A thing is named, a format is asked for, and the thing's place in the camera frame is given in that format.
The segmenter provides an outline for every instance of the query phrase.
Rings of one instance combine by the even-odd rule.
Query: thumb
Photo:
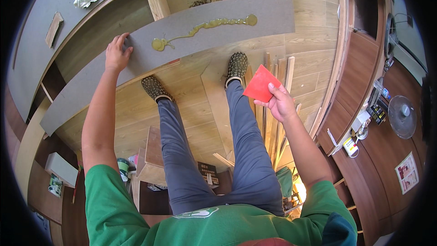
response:
[[[269,83],[268,87],[269,87],[270,93],[273,94],[273,96],[275,96],[276,99],[282,100],[281,98],[284,96],[284,93],[281,90],[279,90],[277,87],[275,87],[273,85],[273,83]]]
[[[126,58],[129,58],[131,56],[132,51],[134,50],[134,47],[130,46],[124,51],[124,56]]]

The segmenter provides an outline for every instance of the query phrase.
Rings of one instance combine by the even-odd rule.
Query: white box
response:
[[[66,186],[71,188],[76,186],[78,170],[57,152],[49,154],[45,169],[49,174],[55,174]]]
[[[360,126],[368,119],[370,118],[370,114],[364,110],[363,112],[361,112],[360,114],[358,114],[358,116],[355,118],[355,120],[353,120],[352,123],[352,129],[355,132],[358,132],[358,129],[360,128]]]

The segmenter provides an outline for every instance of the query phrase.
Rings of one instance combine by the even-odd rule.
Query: pant leg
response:
[[[272,168],[256,118],[238,80],[226,90],[234,140],[235,167],[229,204],[254,205],[284,216],[281,186]]]
[[[218,196],[200,174],[188,145],[178,106],[158,102],[165,178],[174,215],[215,205]]]

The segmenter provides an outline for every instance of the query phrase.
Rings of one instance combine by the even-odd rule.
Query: poster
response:
[[[402,195],[418,184],[419,176],[412,152],[395,168],[395,171],[401,185]]]
[[[61,197],[62,181],[54,174],[52,174],[52,176],[50,178],[50,183],[48,185],[48,191],[59,198]]]

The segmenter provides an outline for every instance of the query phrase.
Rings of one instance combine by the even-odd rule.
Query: sleeve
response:
[[[92,167],[85,178],[90,245],[140,245],[150,229],[113,168]]]
[[[320,233],[322,233],[328,221],[328,217],[333,212],[340,214],[350,223],[356,236],[357,225],[351,213],[338,197],[334,185],[327,180],[314,184],[307,191],[306,200],[302,207],[301,218],[309,218],[320,230]]]

